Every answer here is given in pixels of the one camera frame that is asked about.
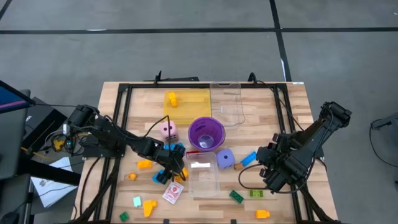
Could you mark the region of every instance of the monitor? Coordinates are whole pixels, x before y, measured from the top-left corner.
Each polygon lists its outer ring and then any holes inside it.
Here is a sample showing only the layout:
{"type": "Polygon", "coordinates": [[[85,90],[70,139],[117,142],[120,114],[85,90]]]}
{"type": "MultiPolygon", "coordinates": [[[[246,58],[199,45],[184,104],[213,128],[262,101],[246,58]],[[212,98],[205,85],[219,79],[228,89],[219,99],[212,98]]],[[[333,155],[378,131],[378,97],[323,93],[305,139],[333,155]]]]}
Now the monitor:
{"type": "Polygon", "coordinates": [[[34,100],[0,80],[0,114],[34,105],[34,100]]]}

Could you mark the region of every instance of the purple bowl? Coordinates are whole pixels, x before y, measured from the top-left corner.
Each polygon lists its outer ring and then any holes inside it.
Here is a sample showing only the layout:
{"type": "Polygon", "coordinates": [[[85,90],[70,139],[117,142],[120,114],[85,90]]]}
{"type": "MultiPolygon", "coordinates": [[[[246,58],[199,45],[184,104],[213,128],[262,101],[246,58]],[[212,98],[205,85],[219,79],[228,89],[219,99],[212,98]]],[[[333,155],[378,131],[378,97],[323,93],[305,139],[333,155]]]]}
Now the purple bowl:
{"type": "Polygon", "coordinates": [[[199,151],[212,151],[225,140],[224,126],[214,118],[198,118],[189,126],[188,138],[199,151]]]}

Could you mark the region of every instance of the card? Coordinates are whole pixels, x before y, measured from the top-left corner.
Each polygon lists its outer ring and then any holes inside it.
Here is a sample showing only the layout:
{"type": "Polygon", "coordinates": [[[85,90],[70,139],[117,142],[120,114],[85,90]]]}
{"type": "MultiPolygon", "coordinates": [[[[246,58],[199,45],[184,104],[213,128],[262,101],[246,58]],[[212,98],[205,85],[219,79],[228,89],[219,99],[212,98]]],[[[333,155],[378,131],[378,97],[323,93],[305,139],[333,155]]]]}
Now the card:
{"type": "Polygon", "coordinates": [[[176,203],[177,199],[182,193],[184,186],[179,183],[171,182],[163,194],[163,198],[173,205],[176,203]]]}

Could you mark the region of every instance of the green block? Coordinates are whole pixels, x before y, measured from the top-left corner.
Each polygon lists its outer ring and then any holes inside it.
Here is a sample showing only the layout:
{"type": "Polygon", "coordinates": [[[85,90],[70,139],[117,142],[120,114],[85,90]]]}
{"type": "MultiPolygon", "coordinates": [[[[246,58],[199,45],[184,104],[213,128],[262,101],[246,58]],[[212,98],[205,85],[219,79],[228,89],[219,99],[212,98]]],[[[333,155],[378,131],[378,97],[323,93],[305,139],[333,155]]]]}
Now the green block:
{"type": "Polygon", "coordinates": [[[240,196],[240,194],[238,194],[236,191],[231,191],[231,193],[229,193],[229,196],[233,199],[233,200],[235,200],[235,202],[237,202],[237,203],[242,203],[242,201],[243,201],[243,197],[242,196],[240,196]]]}
{"type": "Polygon", "coordinates": [[[125,221],[129,220],[130,217],[127,212],[123,212],[122,214],[120,214],[119,218],[122,222],[125,222],[125,221]]]}
{"type": "Polygon", "coordinates": [[[262,190],[250,190],[250,197],[263,198],[262,190]]]}

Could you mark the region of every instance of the wooden tabletop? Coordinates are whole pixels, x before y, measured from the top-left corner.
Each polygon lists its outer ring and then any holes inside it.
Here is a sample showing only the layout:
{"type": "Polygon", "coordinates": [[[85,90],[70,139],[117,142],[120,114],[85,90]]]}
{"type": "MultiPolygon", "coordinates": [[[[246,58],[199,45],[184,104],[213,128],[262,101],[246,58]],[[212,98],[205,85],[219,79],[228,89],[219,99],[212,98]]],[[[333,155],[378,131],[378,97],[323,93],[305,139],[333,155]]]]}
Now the wooden tabletop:
{"type": "MultiPolygon", "coordinates": [[[[113,115],[118,82],[105,82],[98,109],[102,115],[113,115]]],[[[313,118],[308,102],[307,94],[303,84],[287,83],[289,99],[295,119],[303,128],[312,124],[313,118]]],[[[135,88],[131,97],[127,130],[142,136],[147,132],[154,122],[163,117],[163,101],[165,88],[135,88]]],[[[239,162],[252,151],[257,151],[259,146],[268,145],[274,133],[279,133],[279,123],[275,108],[274,95],[269,89],[243,88],[241,90],[243,111],[246,120],[238,129],[226,130],[226,139],[221,149],[229,148],[233,151],[236,162],[239,162]]],[[[120,109],[119,123],[122,117],[123,103],[120,109]]],[[[181,142],[187,151],[195,150],[189,143],[187,131],[188,126],[177,126],[181,142]]],[[[159,130],[155,127],[149,136],[161,139],[159,130]]],[[[75,205],[79,209],[81,188],[86,178],[88,169],[95,158],[85,162],[81,175],[78,195],[75,205]]],[[[249,190],[242,188],[238,183],[238,173],[234,169],[218,171],[221,193],[212,198],[193,198],[188,193],[188,181],[184,182],[183,193],[175,205],[162,198],[168,184],[155,184],[152,176],[161,170],[161,166],[155,165],[151,169],[138,170],[137,162],[142,160],[131,151],[126,149],[126,155],[121,160],[116,196],[114,199],[112,223],[121,223],[119,215],[128,212],[130,219],[128,223],[162,223],[167,218],[171,223],[229,223],[231,219],[237,219],[238,223],[295,223],[292,196],[290,194],[274,194],[264,191],[263,199],[255,199],[249,196],[249,190]],[[127,178],[130,172],[137,174],[136,181],[127,178]],[[229,193],[235,190],[244,197],[242,204],[237,204],[230,199],[229,193]],[[149,218],[144,218],[143,208],[134,208],[132,199],[140,196],[142,201],[156,200],[158,205],[149,218]],[[256,219],[255,210],[268,210],[271,217],[268,219],[256,219]]],[[[98,192],[98,186],[103,169],[104,159],[95,165],[88,178],[88,184],[83,199],[85,209],[98,192]]],[[[260,167],[248,170],[242,175],[242,182],[247,186],[264,187],[262,178],[259,177],[260,167]]],[[[308,180],[308,188],[314,199],[322,209],[331,216],[337,218],[335,206],[330,192],[328,177],[325,168],[316,163],[308,180]]],[[[302,216],[306,218],[304,202],[299,193],[302,216]]],[[[101,219],[105,218],[108,194],[104,196],[101,210],[101,219]]]]}

